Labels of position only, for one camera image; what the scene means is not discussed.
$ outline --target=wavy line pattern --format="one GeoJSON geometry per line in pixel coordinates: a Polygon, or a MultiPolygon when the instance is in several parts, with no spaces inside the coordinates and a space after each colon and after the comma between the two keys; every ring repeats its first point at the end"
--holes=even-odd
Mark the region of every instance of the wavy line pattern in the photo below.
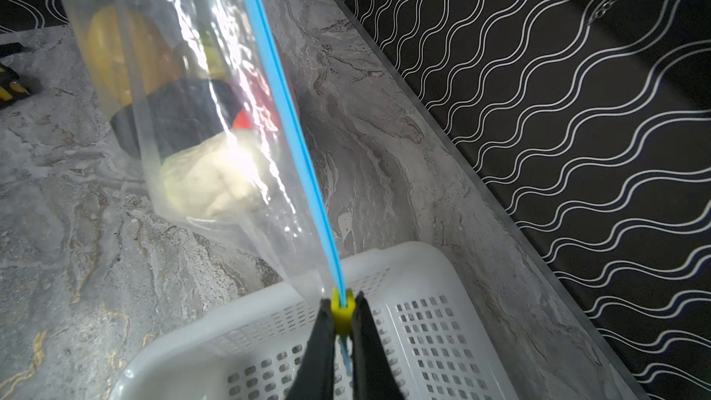
{"type": "Polygon", "coordinates": [[[711,3],[438,1],[352,7],[650,397],[711,399],[711,3]]]}

